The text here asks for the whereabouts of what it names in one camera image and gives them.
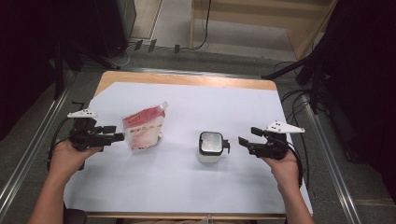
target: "black curtain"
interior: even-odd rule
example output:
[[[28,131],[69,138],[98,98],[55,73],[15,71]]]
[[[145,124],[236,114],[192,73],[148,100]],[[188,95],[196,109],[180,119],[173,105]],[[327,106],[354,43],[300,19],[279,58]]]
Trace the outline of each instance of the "black curtain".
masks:
[[[45,1],[0,3],[0,140],[55,79],[50,13]]]
[[[340,44],[327,57],[327,88],[356,135],[347,146],[383,176],[396,202],[396,1],[339,0],[349,13],[336,25]]]

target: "wooden table edge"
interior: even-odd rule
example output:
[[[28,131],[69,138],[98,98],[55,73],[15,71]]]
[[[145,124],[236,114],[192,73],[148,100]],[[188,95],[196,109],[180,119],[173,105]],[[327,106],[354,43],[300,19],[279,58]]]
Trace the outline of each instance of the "wooden table edge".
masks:
[[[97,96],[100,92],[108,88],[114,82],[175,84],[276,91],[276,84],[271,80],[107,71],[103,73],[94,96]]]

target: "hand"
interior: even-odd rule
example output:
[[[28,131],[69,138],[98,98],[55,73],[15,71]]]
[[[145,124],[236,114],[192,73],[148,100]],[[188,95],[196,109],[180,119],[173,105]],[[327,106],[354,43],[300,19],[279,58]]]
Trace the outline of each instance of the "hand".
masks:
[[[282,160],[262,158],[271,167],[277,187],[281,193],[287,189],[298,189],[298,166],[294,155],[288,151]]]
[[[90,147],[77,151],[68,140],[58,143],[53,149],[49,177],[56,177],[66,183],[85,160],[101,149],[102,147]]]

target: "white table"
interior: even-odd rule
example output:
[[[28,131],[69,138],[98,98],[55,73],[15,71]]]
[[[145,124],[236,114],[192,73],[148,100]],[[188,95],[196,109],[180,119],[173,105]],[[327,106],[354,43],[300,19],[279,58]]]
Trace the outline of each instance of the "white table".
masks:
[[[168,102],[163,139],[132,153],[126,142],[87,159],[66,187],[68,208],[92,217],[265,219],[285,208],[270,168],[238,145],[242,136],[285,121],[276,85],[267,80],[106,72],[90,109],[97,125],[118,125],[141,109]],[[201,132],[219,132],[231,144],[218,163],[197,160]],[[304,200],[312,212],[305,186]]]

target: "floor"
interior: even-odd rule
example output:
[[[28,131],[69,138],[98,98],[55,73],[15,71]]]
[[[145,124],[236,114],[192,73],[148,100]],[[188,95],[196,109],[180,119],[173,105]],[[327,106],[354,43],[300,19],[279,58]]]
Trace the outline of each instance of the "floor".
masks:
[[[157,3],[153,3],[156,9],[151,9],[151,12],[159,8]],[[140,50],[129,49],[129,54],[124,53],[112,59],[117,63],[128,62],[121,67],[122,71],[178,71],[207,76],[260,78],[260,75],[271,74],[275,69],[287,65],[287,63],[282,63],[276,67],[278,63],[296,61],[284,30],[273,28],[257,30],[257,27],[216,24],[215,22],[209,23],[209,35],[205,48],[199,51],[186,50],[175,54],[173,52],[175,44],[188,45],[190,13],[181,13],[180,10],[189,10],[190,2],[163,0],[160,7],[157,20],[155,20],[155,16],[152,16],[152,13],[150,14],[150,17],[157,22],[148,28],[149,32],[146,32],[146,37],[133,39],[133,41],[145,39],[144,43],[147,44],[150,39],[157,39],[157,48],[152,52],[149,52],[148,46],[142,46]],[[197,32],[200,25],[201,22],[197,21]],[[235,36],[223,35],[225,33],[223,31],[210,32],[221,29],[226,29]],[[247,37],[250,39],[245,43],[239,43],[237,40],[241,39],[241,34],[250,34]],[[265,38],[255,39],[253,36],[256,35],[265,36]],[[2,187],[9,183],[15,170],[28,164],[19,163],[22,160],[29,161],[25,159],[26,154],[27,157],[30,157],[31,162],[27,165],[27,172],[17,176],[21,182],[15,187],[18,193],[11,194],[12,203],[3,206],[5,200],[2,195],[0,201],[2,203],[1,223],[26,222],[46,176],[46,153],[51,134],[61,119],[75,109],[71,105],[72,101],[89,102],[93,97],[97,83],[105,69],[89,60],[85,60],[84,63],[81,72],[70,74],[70,88],[61,102],[52,101],[51,96],[54,88],[51,86],[25,114],[11,134],[0,142],[2,151],[0,184]],[[295,74],[290,72],[276,80],[280,97],[289,91],[309,88],[309,85],[298,86],[294,78]],[[286,116],[291,113],[292,100],[289,99],[284,104]],[[60,107],[58,110],[53,109],[54,104],[57,103],[61,103]],[[326,113],[313,115],[309,108],[303,106],[300,108],[303,110],[298,114],[297,119],[299,124],[307,130],[305,142],[310,167],[309,196],[313,204],[316,223],[396,223],[396,213],[394,212],[396,206],[390,199],[379,173],[367,164],[356,164],[346,159],[339,136],[334,131]],[[48,119],[49,129],[42,136],[41,142],[32,146],[31,139],[35,139],[35,131],[40,130],[40,121],[46,118],[49,109],[56,112],[56,117]],[[304,147],[299,136],[293,136],[292,140],[297,148]],[[342,182],[337,182],[340,180],[337,174],[340,175]],[[353,213],[354,211],[348,211],[343,206],[345,201],[340,195],[345,192],[339,191],[339,185],[346,186],[346,193],[349,193],[353,202],[352,208],[356,209],[358,217],[350,219],[350,214],[347,212]],[[259,222],[262,224],[283,223],[282,220]],[[88,223],[115,223],[115,220],[114,218],[90,217]]]

